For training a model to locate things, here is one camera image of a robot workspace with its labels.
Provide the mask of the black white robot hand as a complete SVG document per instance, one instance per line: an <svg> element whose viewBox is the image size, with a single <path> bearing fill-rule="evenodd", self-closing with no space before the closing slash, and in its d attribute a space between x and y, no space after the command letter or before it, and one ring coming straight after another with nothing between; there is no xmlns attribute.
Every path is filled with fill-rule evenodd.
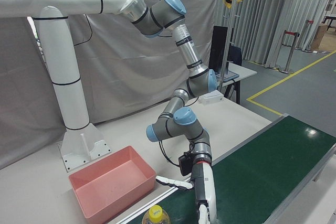
<svg viewBox="0 0 336 224"><path fill-rule="evenodd" d="M164 186L179 190L195 190L198 223L213 223L217 219L215 183L213 170L209 163L198 162L193 165L190 182L156 176L155 180Z"/></svg>

